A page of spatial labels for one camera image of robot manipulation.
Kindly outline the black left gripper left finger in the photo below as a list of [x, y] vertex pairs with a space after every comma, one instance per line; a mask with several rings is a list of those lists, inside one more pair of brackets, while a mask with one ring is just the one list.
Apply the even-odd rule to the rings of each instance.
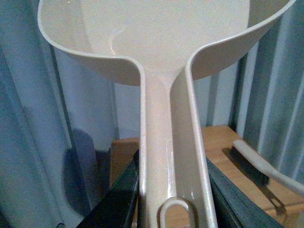
[[136, 151], [111, 189], [78, 227], [130, 228], [136, 208], [138, 185], [139, 151]]

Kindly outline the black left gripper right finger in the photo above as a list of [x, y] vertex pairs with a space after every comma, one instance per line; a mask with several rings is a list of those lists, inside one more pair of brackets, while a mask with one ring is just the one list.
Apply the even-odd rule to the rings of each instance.
[[281, 228], [251, 201], [220, 169], [206, 159], [219, 228]]

